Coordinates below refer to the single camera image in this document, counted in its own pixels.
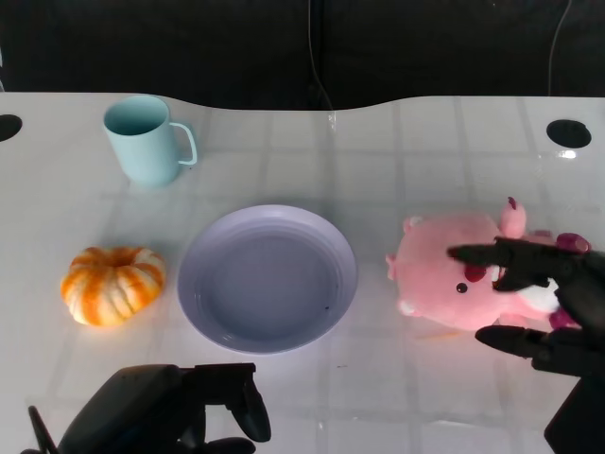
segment table surface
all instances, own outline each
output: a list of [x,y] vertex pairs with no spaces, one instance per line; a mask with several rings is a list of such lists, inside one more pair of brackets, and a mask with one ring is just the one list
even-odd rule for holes
[[[513,196],[531,228],[573,231],[605,247],[599,153],[605,100],[424,97],[336,113],[242,112],[167,99],[201,148],[196,166],[158,190],[130,185],[102,130],[125,95],[0,94],[22,131],[0,143],[0,440],[34,446],[26,405],[58,441],[118,369],[141,363],[253,361],[273,426],[262,454],[541,454],[542,431],[574,386],[473,339],[399,316],[384,255],[402,219],[480,210]],[[559,118],[593,134],[576,159],[545,134]],[[185,137],[179,140],[185,144]],[[238,354],[184,318],[175,281],[187,245],[238,208],[314,211],[351,242],[360,282],[327,336],[267,357]],[[146,245],[168,265],[163,296],[121,327],[75,323],[59,295],[71,259],[92,246]],[[210,438],[241,435],[209,409]]]

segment plush toy ear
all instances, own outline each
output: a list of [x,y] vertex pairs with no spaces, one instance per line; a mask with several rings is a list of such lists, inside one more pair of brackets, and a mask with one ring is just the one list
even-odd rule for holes
[[520,238],[526,232],[526,209],[514,198],[509,197],[509,203],[502,210],[500,231],[507,238]]
[[411,218],[404,220],[404,234],[409,233],[410,230],[420,224],[423,220],[422,216],[412,216]]

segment plate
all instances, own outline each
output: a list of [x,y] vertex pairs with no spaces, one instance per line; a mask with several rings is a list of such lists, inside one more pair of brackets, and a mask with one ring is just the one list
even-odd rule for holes
[[301,208],[262,205],[219,219],[193,241],[179,270],[183,312],[211,341],[269,354],[316,340],[357,288],[351,246]]

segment mug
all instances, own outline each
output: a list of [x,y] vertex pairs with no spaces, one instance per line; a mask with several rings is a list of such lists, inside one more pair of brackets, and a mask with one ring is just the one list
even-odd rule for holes
[[[127,97],[105,112],[103,124],[122,170],[135,183],[163,186],[177,178],[180,165],[192,166],[198,161],[191,130],[170,121],[170,110],[158,97]],[[179,161],[173,126],[187,132],[193,155],[190,161]]]

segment pumpkin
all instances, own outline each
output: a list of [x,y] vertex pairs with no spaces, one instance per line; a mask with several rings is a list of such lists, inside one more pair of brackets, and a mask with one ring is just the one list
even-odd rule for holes
[[95,326],[123,323],[155,300],[165,265],[145,248],[88,248],[60,283],[60,294],[77,322]]

